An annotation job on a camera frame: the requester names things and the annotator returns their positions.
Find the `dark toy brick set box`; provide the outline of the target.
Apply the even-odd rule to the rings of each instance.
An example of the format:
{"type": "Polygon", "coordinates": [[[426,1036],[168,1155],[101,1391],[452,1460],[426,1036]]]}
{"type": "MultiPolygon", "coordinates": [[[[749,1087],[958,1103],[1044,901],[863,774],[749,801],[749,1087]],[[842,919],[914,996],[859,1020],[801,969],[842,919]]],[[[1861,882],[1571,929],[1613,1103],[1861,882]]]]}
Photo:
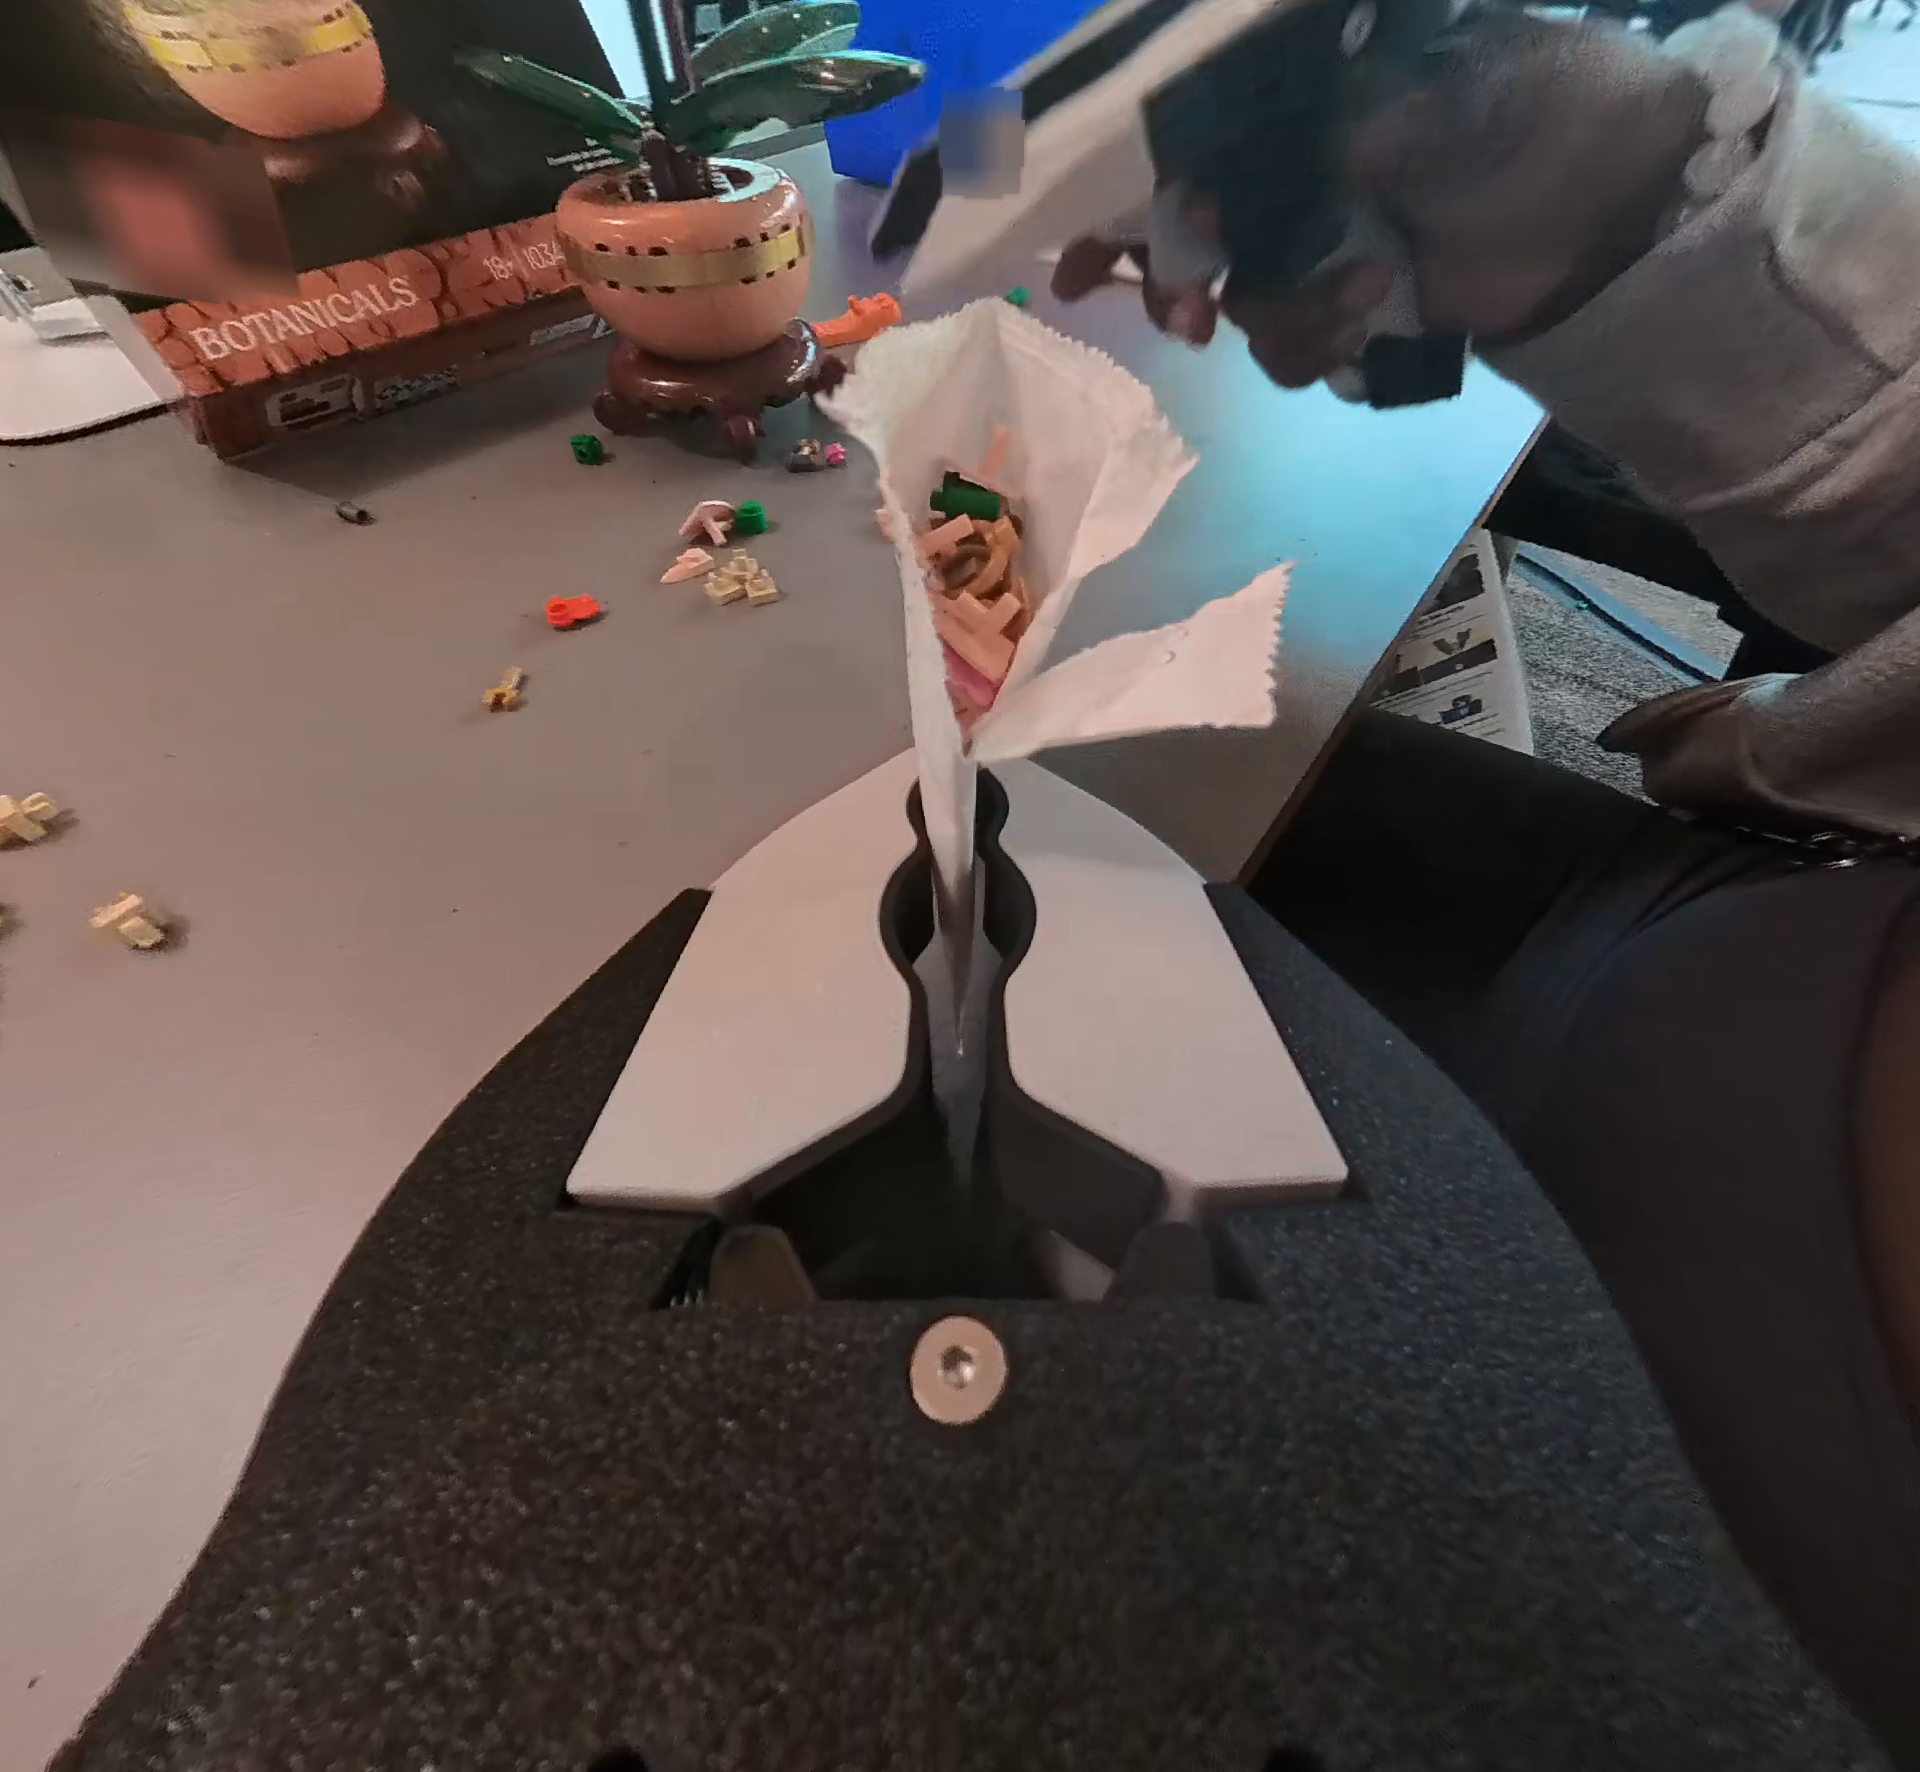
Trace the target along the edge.
{"type": "Polygon", "coordinates": [[[581,0],[10,0],[10,217],[221,454],[372,416],[593,339],[556,202],[595,145],[475,58],[614,94],[581,0]]]}

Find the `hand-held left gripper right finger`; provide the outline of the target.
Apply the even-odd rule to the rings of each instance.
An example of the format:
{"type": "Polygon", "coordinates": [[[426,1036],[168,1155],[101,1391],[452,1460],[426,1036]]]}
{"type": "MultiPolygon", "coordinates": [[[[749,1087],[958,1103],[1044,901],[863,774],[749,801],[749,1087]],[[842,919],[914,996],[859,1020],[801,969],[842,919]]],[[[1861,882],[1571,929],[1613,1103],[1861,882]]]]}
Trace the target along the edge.
{"type": "Polygon", "coordinates": [[[989,1162],[1031,1226],[1210,1226],[1352,1181],[1199,873],[997,758],[989,1162]]]}

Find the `grey desk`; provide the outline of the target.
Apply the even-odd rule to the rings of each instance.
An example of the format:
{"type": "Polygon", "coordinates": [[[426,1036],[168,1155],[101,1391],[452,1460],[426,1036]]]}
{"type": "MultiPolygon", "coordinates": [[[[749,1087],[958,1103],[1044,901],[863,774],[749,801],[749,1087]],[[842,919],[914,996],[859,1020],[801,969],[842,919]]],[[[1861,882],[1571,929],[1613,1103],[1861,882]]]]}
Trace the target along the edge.
{"type": "Polygon", "coordinates": [[[593,392],[567,348],[255,462],[168,416],[10,450],[10,788],[67,808],[10,849],[10,1767],[157,1626],[475,1072],[908,744],[873,454],[787,478],[797,398],[749,468],[593,468],[593,392]],[[664,581],[696,498],[769,504],[781,607],[664,581]],[[121,891],[179,940],[101,933],[121,891]]]}

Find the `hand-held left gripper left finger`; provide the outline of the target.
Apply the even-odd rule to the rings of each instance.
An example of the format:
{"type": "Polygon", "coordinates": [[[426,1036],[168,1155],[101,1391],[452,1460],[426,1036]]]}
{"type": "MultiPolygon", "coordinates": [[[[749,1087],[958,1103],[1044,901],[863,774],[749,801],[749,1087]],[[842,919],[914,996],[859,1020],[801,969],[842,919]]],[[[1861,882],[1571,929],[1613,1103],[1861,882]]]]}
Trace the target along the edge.
{"type": "Polygon", "coordinates": [[[924,1052],[914,755],[761,835],[709,901],[567,1167],[581,1207],[729,1215],[825,1167],[924,1052]]]}

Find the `blue plastic bin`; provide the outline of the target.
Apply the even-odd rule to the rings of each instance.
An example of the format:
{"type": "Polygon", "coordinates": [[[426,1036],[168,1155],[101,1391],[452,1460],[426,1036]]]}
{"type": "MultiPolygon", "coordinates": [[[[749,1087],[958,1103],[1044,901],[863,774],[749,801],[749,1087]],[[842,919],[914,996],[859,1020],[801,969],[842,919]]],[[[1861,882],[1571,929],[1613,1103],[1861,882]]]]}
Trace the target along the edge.
{"type": "Polygon", "coordinates": [[[825,120],[832,167],[884,189],[902,155],[936,132],[946,94],[987,94],[1105,0],[859,0],[849,48],[914,58],[925,75],[873,109],[825,120]]]}

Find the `cluster of tan pink pieces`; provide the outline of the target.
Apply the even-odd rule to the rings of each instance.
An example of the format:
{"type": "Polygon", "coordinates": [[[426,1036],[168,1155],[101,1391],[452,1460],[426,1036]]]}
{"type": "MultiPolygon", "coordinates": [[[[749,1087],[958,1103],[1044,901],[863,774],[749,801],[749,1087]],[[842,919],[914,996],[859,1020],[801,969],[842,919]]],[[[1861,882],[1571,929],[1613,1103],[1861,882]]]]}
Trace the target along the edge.
{"type": "Polygon", "coordinates": [[[761,498],[696,498],[683,516],[683,547],[664,581],[696,581],[709,607],[781,607],[771,568],[749,556],[769,524],[771,518],[761,498]]]}

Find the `white pictogram label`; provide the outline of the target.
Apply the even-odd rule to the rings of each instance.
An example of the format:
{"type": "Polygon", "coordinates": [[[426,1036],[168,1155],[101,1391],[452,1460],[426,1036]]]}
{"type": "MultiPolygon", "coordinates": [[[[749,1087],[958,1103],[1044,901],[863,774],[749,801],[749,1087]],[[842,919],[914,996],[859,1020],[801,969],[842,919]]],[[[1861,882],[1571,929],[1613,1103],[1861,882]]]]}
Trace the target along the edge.
{"type": "Polygon", "coordinates": [[[1531,755],[1526,663],[1490,524],[1467,524],[1384,653],[1377,707],[1531,755]]]}

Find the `toy brick orchid pot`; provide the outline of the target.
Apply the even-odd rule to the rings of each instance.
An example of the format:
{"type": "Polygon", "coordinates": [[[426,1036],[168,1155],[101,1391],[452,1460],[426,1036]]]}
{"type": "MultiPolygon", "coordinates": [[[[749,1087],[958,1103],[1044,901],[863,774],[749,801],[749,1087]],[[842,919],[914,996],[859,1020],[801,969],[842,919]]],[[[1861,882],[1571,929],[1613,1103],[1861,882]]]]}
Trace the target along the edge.
{"type": "Polygon", "coordinates": [[[729,155],[749,127],[814,127],[924,94],[925,60],[849,48],[859,0],[749,9],[690,44],[683,0],[628,0],[644,101],[614,101],[534,58],[456,60],[580,127],[614,167],[556,200],[556,246],[614,325],[595,423],[640,437],[700,416],[741,462],[761,416],[842,381],[812,331],[812,200],[771,160],[729,155]]]}

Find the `heap of pink petals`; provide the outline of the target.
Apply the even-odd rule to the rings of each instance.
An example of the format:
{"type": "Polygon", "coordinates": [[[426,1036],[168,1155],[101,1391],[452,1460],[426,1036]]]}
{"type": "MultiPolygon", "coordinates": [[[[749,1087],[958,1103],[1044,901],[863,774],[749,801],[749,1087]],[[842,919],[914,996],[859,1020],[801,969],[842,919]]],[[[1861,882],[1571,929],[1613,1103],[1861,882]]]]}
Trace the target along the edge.
{"type": "Polygon", "coordinates": [[[1030,581],[1030,498],[1016,485],[1016,432],[997,423],[979,462],[946,462],[1009,490],[1009,518],[936,518],[925,498],[908,504],[908,562],[924,568],[940,699],[970,744],[987,707],[997,701],[1016,653],[1031,623],[1030,581]]]}

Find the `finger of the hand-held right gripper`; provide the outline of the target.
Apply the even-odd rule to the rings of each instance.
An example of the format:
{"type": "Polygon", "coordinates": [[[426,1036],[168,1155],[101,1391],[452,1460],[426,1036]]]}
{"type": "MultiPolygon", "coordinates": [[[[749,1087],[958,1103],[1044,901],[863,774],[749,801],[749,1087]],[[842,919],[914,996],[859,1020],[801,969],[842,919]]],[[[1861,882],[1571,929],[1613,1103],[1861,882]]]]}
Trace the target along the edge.
{"type": "Polygon", "coordinates": [[[1144,227],[1168,180],[1228,180],[1315,132],[1338,0],[1105,0],[902,160],[902,293],[1095,227],[1144,227]]]}
{"type": "Polygon", "coordinates": [[[1159,239],[1159,260],[1325,260],[1325,0],[1105,0],[902,160],[879,260],[1159,239]]]}

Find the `person's dark trousers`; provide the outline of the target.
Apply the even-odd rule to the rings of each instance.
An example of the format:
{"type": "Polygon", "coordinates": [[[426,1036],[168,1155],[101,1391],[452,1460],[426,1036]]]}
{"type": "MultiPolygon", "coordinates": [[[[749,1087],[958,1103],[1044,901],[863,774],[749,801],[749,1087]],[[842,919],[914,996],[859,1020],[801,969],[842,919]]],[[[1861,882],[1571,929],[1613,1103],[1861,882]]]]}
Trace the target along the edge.
{"type": "Polygon", "coordinates": [[[1526,1162],[1757,1587],[1920,1760],[1920,882],[1362,707],[1252,901],[1526,1162]]]}

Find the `white paper bag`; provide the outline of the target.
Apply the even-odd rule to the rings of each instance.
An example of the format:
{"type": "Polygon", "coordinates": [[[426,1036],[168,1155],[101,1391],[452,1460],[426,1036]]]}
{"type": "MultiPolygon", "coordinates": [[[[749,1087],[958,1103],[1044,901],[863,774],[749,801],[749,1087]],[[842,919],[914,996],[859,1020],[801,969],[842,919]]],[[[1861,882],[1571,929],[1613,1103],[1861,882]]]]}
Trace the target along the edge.
{"type": "Polygon", "coordinates": [[[1111,635],[1047,663],[1081,574],[1144,540],[1193,454],[1126,369],[1009,303],[879,331],[832,392],[832,423],[879,462],[908,613],[908,722],[924,758],[924,835],[936,860],[936,929],[958,969],[970,969],[979,774],[1153,730],[1272,730],[1290,562],[1193,607],[1180,623],[1111,635]],[[997,423],[1016,432],[1016,485],[1030,498],[1031,623],[965,744],[940,699],[925,592],[908,562],[908,504],[936,490],[940,462],[979,462],[997,423]]]}

